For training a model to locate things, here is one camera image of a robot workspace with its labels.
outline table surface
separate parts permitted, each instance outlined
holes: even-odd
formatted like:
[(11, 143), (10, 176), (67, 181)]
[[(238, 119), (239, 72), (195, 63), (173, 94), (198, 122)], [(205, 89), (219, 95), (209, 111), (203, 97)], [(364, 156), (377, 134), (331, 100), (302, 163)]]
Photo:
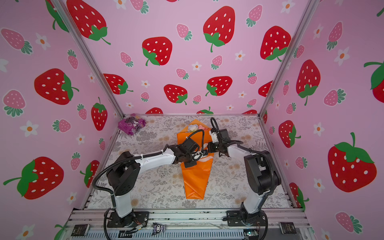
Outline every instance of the table surface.
[[(132, 154), (145, 154), (163, 149), (165, 144), (176, 144), (177, 133), (194, 119), (211, 126), (211, 116), (206, 115), (145, 115), (142, 117), (147, 125), (134, 136), (120, 131), (106, 163), (107, 166), (114, 163), (125, 151)], [(219, 128), (226, 128), (231, 139), (243, 141), (243, 146), (258, 151), (268, 149), (256, 116), (219, 115), (215, 116), (215, 119)], [(100, 178), (98, 185), (111, 188), (105, 175)], [(244, 160), (219, 157), (218, 153), (215, 153), (203, 200), (185, 198), (181, 166), (171, 164), (140, 174), (131, 191), (131, 203), (134, 209), (230, 209), (239, 208), (249, 190)], [(95, 190), (88, 208), (105, 209), (111, 206), (109, 193)], [(281, 185), (277, 186), (273, 195), (269, 196), (264, 203), (264, 208), (288, 207), (289, 204)]]

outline strawberry wallpaper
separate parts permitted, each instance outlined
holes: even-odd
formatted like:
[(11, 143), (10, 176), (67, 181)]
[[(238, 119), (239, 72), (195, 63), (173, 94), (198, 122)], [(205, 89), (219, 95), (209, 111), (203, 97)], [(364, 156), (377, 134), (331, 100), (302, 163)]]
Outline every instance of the strawberry wallpaper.
[(0, 8), (1, 236), (57, 240), (118, 119), (50, 1)]
[(257, 113), (307, 0), (67, 0), (126, 114)]
[(317, 239), (382, 235), (383, 7), (321, 1), (264, 115)]

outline purple package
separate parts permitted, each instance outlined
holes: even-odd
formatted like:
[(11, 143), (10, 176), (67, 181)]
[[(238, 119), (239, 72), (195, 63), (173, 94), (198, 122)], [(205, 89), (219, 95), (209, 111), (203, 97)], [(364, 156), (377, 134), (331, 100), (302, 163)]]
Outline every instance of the purple package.
[(132, 113), (119, 122), (119, 129), (128, 135), (134, 135), (137, 131), (145, 126), (145, 120), (138, 115)]

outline white flower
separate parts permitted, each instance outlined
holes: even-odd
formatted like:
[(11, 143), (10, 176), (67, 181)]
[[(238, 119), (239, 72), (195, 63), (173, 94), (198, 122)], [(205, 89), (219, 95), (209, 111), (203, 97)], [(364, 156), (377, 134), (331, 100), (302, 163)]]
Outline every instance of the white flower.
[(285, 161), (284, 161), (284, 167), (286, 167), (286, 168), (288, 169), (289, 166), (290, 166), (290, 165), (289, 165), (289, 163), (288, 163), (288, 160), (285, 160)]
[(26, 240), (28, 237), (33, 236), (32, 230), (34, 227), (35, 227), (34, 224), (30, 227), (24, 226), (23, 231), (19, 235), (17, 235), (16, 239)]
[(82, 143), (85, 143), (84, 139), (85, 139), (85, 136), (81, 135), (81, 133), (79, 133), (79, 136), (76, 138), (79, 145)]
[(51, 47), (51, 45), (47, 42), (47, 37), (46, 36), (40, 36), (40, 34), (36, 33), (37, 39), (36, 43), (40, 44), (44, 50)]
[(240, 52), (235, 53), (235, 56), (236, 56), (235, 60), (240, 60), (240, 61), (242, 61), (242, 60), (243, 60), (243, 57), (245, 56), (245, 54), (243, 53), (243, 50), (240, 50)]
[(148, 86), (150, 86), (148, 81), (143, 81), (143, 80), (141, 80), (141, 85), (144, 86), (145, 88), (148, 88)]
[(319, 135), (319, 137), (321, 136), (321, 132), (323, 132), (325, 130), (323, 127), (321, 127), (321, 122), (317, 125), (314, 124), (313, 127), (314, 127), (313, 134), (317, 133), (317, 135)]
[(321, 33), (321, 31), (323, 30), (323, 26), (321, 26), (321, 24), (319, 23), (319, 26), (317, 26), (317, 28), (315, 29), (315, 30), (313, 30), (313, 33), (314, 33), (314, 35), (313, 35), (313, 39), (315, 39), (315, 38), (319, 38), (320, 37), (320, 33)]
[(193, 70), (200, 71), (201, 65), (199, 62), (196, 62), (195, 64), (192, 64)]
[(344, 51), (339, 49), (339, 51), (337, 52), (338, 56), (335, 58), (334, 62), (339, 62), (339, 66), (341, 66), (344, 60), (347, 60), (349, 58), (349, 54), (347, 54), (348, 51), (349, 51), (349, 47), (344, 49)]
[(69, 204), (71, 205), (73, 201), (76, 201), (76, 194), (77, 192), (73, 193), (71, 192), (71, 195), (69, 196), (69, 198), (67, 198), (67, 201), (69, 202)]
[(331, 237), (329, 236), (329, 232), (326, 232), (323, 229), (321, 229), (321, 232), (322, 232), (322, 235), (321, 235), (322, 239), (324, 239), (324, 240), (332, 240)]
[(239, 98), (244, 98), (245, 95), (246, 95), (246, 93), (244, 93), (244, 91), (242, 91), (241, 93), (239, 93)]
[(283, 5), (283, 8), (281, 9), (280, 13), (283, 13), (283, 12), (289, 13), (289, 11), (291, 10), (291, 7), (293, 7), (295, 3), (293, 3), (292, 0), (288, 0), (286, 2), (283, 2), (282, 5)]
[(117, 9), (120, 9), (120, 8), (124, 10), (126, 9), (124, 4), (127, 2), (127, 0), (113, 0), (113, 1), (116, 3)]
[(25, 136), (28, 137), (29, 135), (37, 135), (36, 129), (39, 127), (37, 124), (32, 124), (31, 121), (27, 121), (26, 126), (21, 126), (20, 129), (25, 131)]
[(321, 193), (321, 190), (325, 189), (324, 185), (321, 184), (321, 179), (314, 178), (313, 180), (314, 180), (313, 187), (317, 188), (317, 190), (319, 190), (319, 192)]

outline pink wallpaper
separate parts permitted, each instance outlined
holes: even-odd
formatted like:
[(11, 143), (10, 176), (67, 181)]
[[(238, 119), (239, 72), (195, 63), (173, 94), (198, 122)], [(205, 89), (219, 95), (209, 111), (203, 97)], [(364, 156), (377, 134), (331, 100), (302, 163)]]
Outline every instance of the pink wallpaper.
[(67, 0), (125, 113), (256, 113), (307, 0)]
[(117, 118), (49, 2), (6, 1), (0, 32), (1, 236), (56, 240)]
[(322, 1), (267, 110), (283, 174), (317, 239), (382, 235), (383, 7)]

